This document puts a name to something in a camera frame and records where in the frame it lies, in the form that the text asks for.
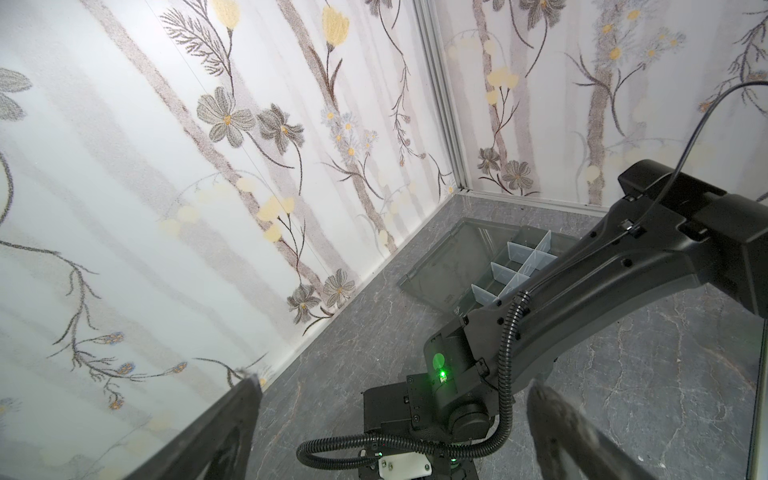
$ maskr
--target tree trunk print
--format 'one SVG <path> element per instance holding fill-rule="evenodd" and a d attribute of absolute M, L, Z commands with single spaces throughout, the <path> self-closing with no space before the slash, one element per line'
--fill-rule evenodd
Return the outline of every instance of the tree trunk print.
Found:
<path fill-rule="evenodd" d="M 190 136 L 197 145 L 197 149 L 203 157 L 210 162 L 221 176 L 235 188 L 240 196 L 240 200 L 248 210 L 251 217 L 259 225 L 259 228 L 266 232 L 272 226 L 271 222 L 259 220 L 260 205 L 252 193 L 243 192 L 237 188 L 236 183 L 240 175 L 232 168 L 229 161 L 219 153 L 200 125 L 194 120 L 187 107 L 176 95 L 174 90 L 168 84 L 167 80 L 152 64 L 150 59 L 139 49 L 138 45 L 125 31 L 125 28 L 112 15 L 112 12 L 99 0 L 81 0 L 81 3 L 91 12 L 91 14 L 101 23 L 101 26 L 109 35 L 110 39 L 120 48 L 123 54 L 131 61 L 134 67 L 147 79 L 147 82 L 160 96 L 170 112 L 175 116 L 184 129 L 184 133 Z M 275 243 L 277 251 L 286 259 L 289 266 L 294 268 L 297 264 L 296 254 L 285 244 Z M 306 264 L 298 262 L 298 271 L 304 276 L 319 295 L 324 296 L 323 282 L 319 276 L 312 271 Z"/>
<path fill-rule="evenodd" d="M 612 74 L 607 68 L 599 67 L 595 70 L 594 76 L 606 85 L 611 84 Z M 603 162 L 605 161 L 603 134 L 605 109 L 608 106 L 608 100 L 608 92 L 603 88 L 595 86 L 589 101 L 587 147 L 589 149 L 589 166 L 594 165 L 597 167 L 599 174 L 592 182 L 588 182 L 590 205 L 603 204 L 603 187 L 605 187 L 605 179 L 603 178 Z"/>
<path fill-rule="evenodd" d="M 603 11 L 596 25 L 613 25 L 623 14 L 624 11 L 618 8 L 613 2 L 604 2 Z M 609 58 L 615 42 L 611 43 L 608 37 L 598 37 L 596 58 Z M 599 84 L 593 87 L 592 96 L 589 101 L 589 114 L 587 125 L 587 148 L 589 150 L 589 166 L 598 169 L 598 175 L 592 182 L 588 182 L 589 204 L 603 204 L 603 188 L 605 179 L 603 177 L 603 163 L 605 161 L 605 148 L 603 145 L 603 136 L 605 133 L 605 109 L 611 100 L 611 81 L 613 74 L 608 66 L 600 65 L 594 71 L 594 78 L 609 88 L 603 88 Z"/>
<path fill-rule="evenodd" d="M 485 13 L 482 11 L 482 0 L 472 0 L 472 11 L 475 13 L 475 24 L 478 28 L 478 35 L 480 37 L 480 43 L 481 45 L 484 45 L 488 40 L 490 40 L 490 35 L 488 35 L 488 26 L 485 22 Z M 482 74 L 483 78 L 485 80 L 485 91 L 493 91 L 494 87 L 491 86 L 491 84 L 488 83 L 488 74 L 491 73 L 493 66 L 491 63 L 491 54 L 486 52 L 485 50 L 482 51 Z M 498 146 L 498 155 L 501 158 L 501 168 L 502 171 L 504 171 L 505 165 L 507 164 L 507 147 L 504 145 L 504 138 L 502 137 L 502 133 L 499 129 L 502 125 L 501 118 L 498 116 L 498 110 L 496 109 L 496 105 L 489 105 L 488 106 L 488 115 L 491 117 L 491 130 L 496 133 L 495 138 L 493 139 L 495 142 L 495 145 Z"/>
<path fill-rule="evenodd" d="M 513 1 L 509 2 L 509 11 L 511 15 L 514 13 L 512 9 L 515 7 Z M 523 75 L 525 72 L 525 63 L 521 65 L 515 64 L 515 59 L 525 59 L 528 56 L 528 31 L 523 29 L 518 32 L 517 38 L 514 36 L 511 40 L 511 70 L 514 73 L 520 74 L 520 81 L 515 88 L 515 98 L 520 102 L 518 104 L 518 111 L 515 112 L 515 116 L 512 118 L 515 126 L 515 138 L 518 144 L 518 155 L 520 161 L 527 161 L 528 166 L 531 168 L 531 173 L 528 178 L 533 180 L 533 186 L 531 191 L 541 190 L 541 186 L 538 181 L 538 173 L 536 171 L 536 160 L 534 159 L 533 152 L 533 137 L 531 136 L 531 94 L 528 91 L 528 78 Z"/>
<path fill-rule="evenodd" d="M 280 7 L 280 11 L 283 13 L 283 17 L 286 19 L 288 25 L 290 25 L 291 29 L 293 30 L 293 33 L 296 36 L 296 40 L 299 42 L 299 47 L 301 48 L 301 52 L 304 55 L 306 63 L 309 65 L 310 71 L 312 72 L 312 75 L 315 77 L 315 80 L 320 87 L 320 93 L 323 95 L 323 100 L 330 108 L 338 111 L 339 105 L 336 100 L 336 96 L 326 81 L 323 61 L 319 58 L 315 52 L 314 47 L 312 46 L 310 34 L 306 30 L 306 26 L 299 16 L 299 12 L 296 11 L 296 9 L 293 7 L 293 3 L 291 3 L 290 0 L 277 0 L 277 4 Z M 362 204 L 363 209 L 366 211 L 366 215 L 373 222 L 376 228 L 379 229 L 380 232 L 386 233 L 387 250 L 389 250 L 390 253 L 395 253 L 397 250 L 397 246 L 395 245 L 395 238 L 386 229 L 384 220 L 373 206 L 373 202 L 371 201 L 366 189 L 366 182 L 362 178 L 362 173 L 360 172 L 359 167 L 354 162 L 350 162 L 348 168 L 349 171 L 353 173 L 352 182 L 355 186 L 355 192 L 357 192 L 357 197 L 360 199 L 360 203 Z"/>

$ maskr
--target yellow flower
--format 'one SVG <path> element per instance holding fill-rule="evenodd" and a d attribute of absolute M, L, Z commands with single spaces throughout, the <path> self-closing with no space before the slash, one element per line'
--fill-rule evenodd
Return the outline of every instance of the yellow flower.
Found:
<path fill-rule="evenodd" d="M 486 91 L 485 100 L 488 101 L 489 105 L 496 105 L 496 102 L 498 101 L 498 92 L 496 90 Z"/>
<path fill-rule="evenodd" d="M 326 5 L 323 8 L 323 34 L 330 48 L 338 47 L 346 40 L 349 33 L 349 19 L 335 8 Z"/>
<path fill-rule="evenodd" d="M 283 199 L 283 210 L 285 210 L 287 214 L 289 215 L 292 214 L 293 208 L 295 206 L 296 206 L 296 202 L 293 201 L 293 197 L 288 197 L 286 199 Z"/>
<path fill-rule="evenodd" d="M 214 4 L 214 12 L 227 30 L 234 30 L 240 21 L 240 7 L 234 0 L 211 0 Z"/>
<path fill-rule="evenodd" d="M 198 190 L 195 194 L 197 201 L 201 204 L 209 204 L 214 201 L 214 192 L 212 190 Z"/>
<path fill-rule="evenodd" d="M 184 205 L 176 212 L 176 218 L 185 223 L 197 223 L 200 219 L 200 212 L 191 205 Z"/>
<path fill-rule="evenodd" d="M 230 194 L 232 194 L 232 190 L 230 190 L 229 184 L 225 184 L 225 183 L 215 184 L 214 194 L 216 194 L 216 196 L 218 197 L 228 197 Z"/>
<path fill-rule="evenodd" d="M 587 170 L 584 171 L 584 178 L 587 182 L 592 183 L 600 177 L 600 168 L 597 165 L 590 165 Z"/>
<path fill-rule="evenodd" d="M 240 177 L 235 182 L 235 187 L 240 191 L 250 193 L 256 190 L 256 181 L 253 178 Z"/>
<path fill-rule="evenodd" d="M 280 225 L 278 225 L 277 223 L 273 223 L 272 226 L 266 229 L 266 231 L 264 232 L 264 238 L 266 238 L 272 243 L 275 243 L 278 240 L 280 240 L 282 236 L 283 236 L 283 233 L 280 232 Z"/>
<path fill-rule="evenodd" d="M 272 196 L 261 206 L 256 217 L 263 222 L 271 222 L 280 215 L 281 210 L 280 201 L 277 200 L 277 197 Z"/>
<path fill-rule="evenodd" d="M 386 247 L 386 243 L 389 241 L 389 235 L 386 230 L 379 230 L 379 242 Z"/>
<path fill-rule="evenodd" d="M 489 73 L 486 80 L 488 80 L 488 83 L 491 84 L 492 87 L 499 88 L 508 76 L 509 70 L 507 70 L 506 67 L 500 67 Z"/>
<path fill-rule="evenodd" d="M 482 48 L 483 50 L 485 50 L 485 53 L 489 55 L 493 55 L 494 53 L 496 53 L 496 44 L 492 40 L 486 40 L 482 44 Z"/>
<path fill-rule="evenodd" d="M 511 73 L 507 75 L 507 78 L 504 79 L 504 86 L 509 89 L 515 88 L 518 86 L 519 81 L 520 75 Z"/>
<path fill-rule="evenodd" d="M 179 232 L 181 232 L 181 222 L 169 218 L 160 222 L 160 229 L 172 237 L 178 237 Z"/>

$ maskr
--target flower print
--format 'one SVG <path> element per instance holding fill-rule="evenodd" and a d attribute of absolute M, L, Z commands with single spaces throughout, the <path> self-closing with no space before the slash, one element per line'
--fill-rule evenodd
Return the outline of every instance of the flower print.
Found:
<path fill-rule="evenodd" d="M 362 150 L 366 153 L 371 151 L 371 148 L 373 148 L 373 142 L 375 142 L 379 138 L 379 135 L 376 133 L 376 131 L 373 130 L 365 130 L 362 133 Z"/>
<path fill-rule="evenodd" d="M 240 22 L 240 7 L 234 0 L 211 0 L 214 6 L 214 12 L 227 30 L 233 31 Z"/>
<path fill-rule="evenodd" d="M 349 33 L 349 19 L 341 12 L 326 5 L 323 8 L 323 34 L 326 36 L 328 50 L 333 50 L 346 40 Z"/>
<path fill-rule="evenodd" d="M 280 231 L 280 225 L 273 223 L 271 227 L 264 231 L 264 238 L 268 241 L 275 243 L 283 236 L 283 232 Z"/>
<path fill-rule="evenodd" d="M 179 362 L 176 366 L 172 367 L 170 373 L 182 373 L 187 368 L 187 362 Z"/>
<path fill-rule="evenodd" d="M 306 322 L 311 318 L 310 309 L 320 305 L 320 299 L 313 296 L 315 293 L 315 287 L 311 285 L 299 285 L 294 291 L 293 295 L 288 297 L 289 311 L 296 311 L 296 318 L 293 319 L 294 323 Z"/>
<path fill-rule="evenodd" d="M 347 281 L 346 272 L 339 268 L 335 274 L 328 277 L 323 291 L 328 295 L 328 306 L 337 305 L 341 308 L 355 291 L 355 283 L 352 280 Z"/>
<path fill-rule="evenodd" d="M 118 375 L 127 375 L 128 373 L 131 373 L 136 368 L 136 365 L 133 362 L 126 362 L 118 367 L 117 370 L 114 372 Z"/>
<path fill-rule="evenodd" d="M 323 116 L 323 125 L 328 128 L 334 127 L 339 123 L 339 112 L 335 108 L 325 106 L 321 111 Z"/>
<path fill-rule="evenodd" d="M 531 173 L 531 168 L 528 166 L 528 162 L 519 163 L 512 161 L 505 165 L 504 169 L 506 174 L 502 175 L 502 180 L 509 182 L 510 190 L 527 190 L 533 187 L 533 180 L 526 177 Z"/>
<path fill-rule="evenodd" d="M 342 136 L 342 139 L 336 145 L 336 148 L 339 150 L 346 163 L 353 161 L 360 150 L 357 140 L 352 135 L 349 137 Z"/>
<path fill-rule="evenodd" d="M 499 88 L 508 76 L 509 70 L 506 67 L 499 67 L 491 71 L 491 73 L 485 77 L 485 80 L 487 80 L 492 87 Z"/>
<path fill-rule="evenodd" d="M 480 156 L 478 158 L 481 160 L 478 168 L 482 170 L 484 174 L 489 175 L 491 170 L 501 170 L 498 167 L 498 162 L 501 160 L 501 157 L 498 156 L 498 152 L 493 148 L 481 148 Z"/>
<path fill-rule="evenodd" d="M 528 30 L 532 30 L 542 17 L 551 27 L 560 21 L 565 0 L 520 0 L 520 8 L 528 10 Z"/>
<path fill-rule="evenodd" d="M 17 71 L 0 68 L 0 92 L 16 93 L 28 90 L 32 83 Z M 11 98 L 0 93 L 0 120 L 21 120 L 26 112 Z"/>
<path fill-rule="evenodd" d="M 101 345 L 114 345 L 115 343 L 122 342 L 124 338 L 125 337 L 123 337 L 122 332 L 114 332 L 98 337 L 94 340 L 94 343 L 100 343 Z"/>
<path fill-rule="evenodd" d="M 354 115 L 347 112 L 339 118 L 339 126 L 344 132 L 351 134 L 357 127 L 357 120 L 355 119 Z"/>
<path fill-rule="evenodd" d="M 485 100 L 489 105 L 496 105 L 498 103 L 498 92 L 496 90 L 486 91 Z"/>
<path fill-rule="evenodd" d="M 667 50 L 676 50 L 685 42 L 685 35 L 671 33 L 669 28 L 660 28 L 659 32 L 640 51 L 640 62 L 650 64 L 661 57 Z"/>
<path fill-rule="evenodd" d="M 243 144 L 243 134 L 240 131 L 255 127 L 256 120 L 250 110 L 244 108 L 233 111 L 234 107 L 232 96 L 223 87 L 216 87 L 213 97 L 206 94 L 197 101 L 197 117 L 213 125 L 210 129 L 211 141 L 220 141 L 226 135 L 230 145 L 237 148 Z"/>
<path fill-rule="evenodd" d="M 289 141 L 297 147 L 301 147 L 304 143 L 304 136 L 301 133 L 304 127 L 301 124 L 288 125 L 288 114 L 283 113 L 277 105 L 272 104 L 269 110 L 262 110 L 257 118 L 261 136 L 266 140 L 274 139 L 277 150 L 281 154 L 288 150 Z"/>
<path fill-rule="evenodd" d="M 290 215 L 293 212 L 293 208 L 295 206 L 296 202 L 293 200 L 293 197 L 284 198 L 283 201 L 280 202 L 280 200 L 277 200 L 277 197 L 273 195 L 269 200 L 266 201 L 264 205 L 261 206 L 256 214 L 256 217 L 263 222 L 270 222 L 272 220 L 276 220 L 280 216 L 281 212 L 285 212 Z"/>
<path fill-rule="evenodd" d="M 366 5 L 370 6 L 371 15 L 374 17 L 379 16 L 379 9 L 381 8 L 381 4 L 384 4 L 384 6 L 387 8 L 392 8 L 392 0 L 366 0 Z"/>
<path fill-rule="evenodd" d="M 757 70 L 757 71 L 751 71 L 746 76 L 746 81 L 758 81 L 758 80 L 765 80 L 768 78 L 768 72 L 765 70 Z"/>

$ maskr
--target gray marble floor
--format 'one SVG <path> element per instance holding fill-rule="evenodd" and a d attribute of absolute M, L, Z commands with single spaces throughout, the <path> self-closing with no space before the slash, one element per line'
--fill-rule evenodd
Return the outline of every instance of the gray marble floor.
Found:
<path fill-rule="evenodd" d="M 461 217 L 581 236 L 597 218 L 454 196 L 264 396 L 247 477 L 357 478 L 296 460 L 304 440 L 362 430 L 362 395 L 425 371 L 425 338 L 443 314 L 397 287 Z M 762 320 L 711 286 L 625 317 L 555 363 L 548 384 L 658 478 L 744 478 Z M 478 462 L 482 480 L 540 478 L 517 396 L 503 449 Z"/>

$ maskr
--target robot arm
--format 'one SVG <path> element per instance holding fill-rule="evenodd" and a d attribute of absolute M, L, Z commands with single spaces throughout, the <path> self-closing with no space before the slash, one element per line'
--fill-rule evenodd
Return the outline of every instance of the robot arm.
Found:
<path fill-rule="evenodd" d="M 538 280 L 541 287 L 531 295 L 519 340 L 512 343 L 512 392 L 611 322 L 704 283 L 766 315 L 768 208 L 683 174 L 643 228 L 621 236 L 655 200 L 671 171 L 653 161 L 630 167 L 619 177 L 624 198 L 529 281 Z M 498 413 L 498 348 L 517 294 L 449 323 L 425 344 L 435 400 L 429 418 L 449 441 L 483 438 L 485 425 Z M 445 364 L 435 368 L 438 354 Z M 428 428 L 419 424 L 414 433 Z"/>
<path fill-rule="evenodd" d="M 435 478 L 448 478 L 454 462 L 503 445 L 515 393 L 563 352 L 637 308 L 712 283 L 765 317 L 768 207 L 674 175 L 650 160 L 626 170 L 619 176 L 624 197 L 564 256 L 519 291 L 429 337 L 427 373 L 364 392 L 366 434 L 304 442 L 299 460 L 378 478 L 368 476 L 377 456 L 418 452 L 432 462 Z M 491 437 L 456 445 L 484 439 L 496 415 Z M 368 456 L 314 455 L 357 447 Z"/>

